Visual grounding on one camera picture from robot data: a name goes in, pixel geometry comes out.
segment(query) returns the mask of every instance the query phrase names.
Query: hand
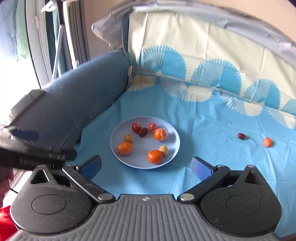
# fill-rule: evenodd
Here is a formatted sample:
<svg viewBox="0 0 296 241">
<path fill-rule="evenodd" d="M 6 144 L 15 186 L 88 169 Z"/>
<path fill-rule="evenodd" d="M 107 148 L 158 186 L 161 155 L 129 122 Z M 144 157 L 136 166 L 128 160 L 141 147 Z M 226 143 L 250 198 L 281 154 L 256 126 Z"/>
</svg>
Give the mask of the hand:
<svg viewBox="0 0 296 241">
<path fill-rule="evenodd" d="M 13 169 L 0 167 L 0 174 L 0 207 L 2 207 L 5 193 L 8 192 L 10 188 L 9 180 L 13 180 L 14 178 Z"/>
</svg>

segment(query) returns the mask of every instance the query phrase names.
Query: sofa armrest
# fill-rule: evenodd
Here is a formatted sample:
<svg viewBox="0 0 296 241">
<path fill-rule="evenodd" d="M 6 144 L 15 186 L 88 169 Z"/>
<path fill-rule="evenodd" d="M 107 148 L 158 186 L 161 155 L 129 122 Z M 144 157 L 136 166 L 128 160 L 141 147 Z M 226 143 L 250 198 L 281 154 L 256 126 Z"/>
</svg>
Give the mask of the sofa armrest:
<svg viewBox="0 0 296 241">
<path fill-rule="evenodd" d="M 106 110 L 126 89 L 129 60 L 123 51 L 110 52 L 69 71 L 45 88 L 16 124 L 39 132 L 36 146 L 70 148 L 81 130 Z"/>
</svg>

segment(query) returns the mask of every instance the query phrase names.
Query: black cable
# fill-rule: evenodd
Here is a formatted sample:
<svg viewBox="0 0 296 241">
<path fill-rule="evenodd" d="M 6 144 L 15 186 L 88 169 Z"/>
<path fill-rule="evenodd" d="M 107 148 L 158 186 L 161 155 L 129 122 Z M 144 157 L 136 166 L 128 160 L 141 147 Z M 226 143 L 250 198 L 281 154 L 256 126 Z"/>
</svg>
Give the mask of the black cable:
<svg viewBox="0 0 296 241">
<path fill-rule="evenodd" d="M 11 191 L 13 191 L 13 192 L 15 192 L 16 194 L 18 194 L 18 192 L 17 191 L 15 191 L 15 190 L 13 190 L 12 188 L 9 188 Z"/>
</svg>

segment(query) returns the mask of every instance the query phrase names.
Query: plate rim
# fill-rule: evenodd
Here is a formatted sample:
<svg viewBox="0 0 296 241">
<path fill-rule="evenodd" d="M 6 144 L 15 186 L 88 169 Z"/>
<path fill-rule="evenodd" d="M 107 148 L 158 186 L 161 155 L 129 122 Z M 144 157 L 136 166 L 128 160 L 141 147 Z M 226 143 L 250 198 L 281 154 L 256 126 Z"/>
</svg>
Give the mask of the plate rim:
<svg viewBox="0 0 296 241">
<path fill-rule="evenodd" d="M 178 148 L 176 148 L 176 151 L 175 151 L 174 155 L 172 156 L 172 158 L 171 158 L 169 161 L 167 161 L 167 162 L 165 162 L 165 163 L 163 163 L 163 164 L 161 164 L 161 165 L 157 165 L 157 166 L 155 166 L 155 167 L 136 167 L 136 166 L 133 166 L 133 165 L 127 164 L 126 162 L 122 161 L 122 160 L 116 155 L 116 153 L 115 153 L 115 152 L 113 151 L 113 149 L 112 149 L 111 139 L 112 139 L 112 136 L 113 136 L 113 134 L 114 134 L 114 131 L 115 131 L 115 130 L 116 130 L 121 124 L 123 124 L 123 123 L 125 123 L 125 122 L 127 122 L 127 121 L 130 121 L 130 120 L 132 120 L 132 119 L 136 119 L 136 118 L 143 118 L 143 117 L 144 117 L 144 118 L 156 118 L 156 119 L 160 119 L 160 118 L 155 117 L 155 116 L 141 115 L 141 116 L 132 117 L 132 118 L 129 118 L 129 119 L 123 121 L 123 122 L 120 122 L 120 123 L 119 123 L 119 124 L 113 129 L 113 131 L 112 131 L 112 133 L 111 133 L 111 136 L 110 136 L 110 148 L 111 148 L 111 151 L 112 151 L 112 153 L 114 154 L 114 156 L 115 156 L 119 161 L 121 161 L 121 162 L 124 163 L 125 165 L 130 166 L 130 167 L 133 167 L 133 168 L 149 170 L 149 169 L 155 169 L 155 168 L 162 167 L 162 166 L 168 164 L 169 162 L 171 162 L 171 161 L 175 158 L 175 156 L 178 154 L 178 152 L 179 152 L 179 150 L 180 150 L 180 146 L 181 146 L 180 136 L 179 136 L 179 133 L 177 132 L 176 128 L 175 128 L 172 124 L 168 123 L 167 121 L 165 121 L 165 120 L 163 120 L 163 119 L 160 119 L 160 120 L 165 121 L 166 123 L 168 123 L 169 125 L 171 125 L 171 126 L 173 127 L 173 129 L 175 130 L 175 132 L 176 132 L 176 138 L 179 139 L 179 146 L 178 146 Z"/>
</svg>

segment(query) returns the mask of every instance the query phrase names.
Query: red clothing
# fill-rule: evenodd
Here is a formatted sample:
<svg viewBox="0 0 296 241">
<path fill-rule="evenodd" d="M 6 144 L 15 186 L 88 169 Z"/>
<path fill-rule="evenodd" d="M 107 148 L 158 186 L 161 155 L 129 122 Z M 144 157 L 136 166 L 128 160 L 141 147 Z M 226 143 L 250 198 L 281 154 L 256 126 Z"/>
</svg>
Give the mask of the red clothing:
<svg viewBox="0 0 296 241">
<path fill-rule="evenodd" d="M 0 241 L 5 241 L 17 231 L 9 210 L 10 206 L 0 208 Z"/>
</svg>

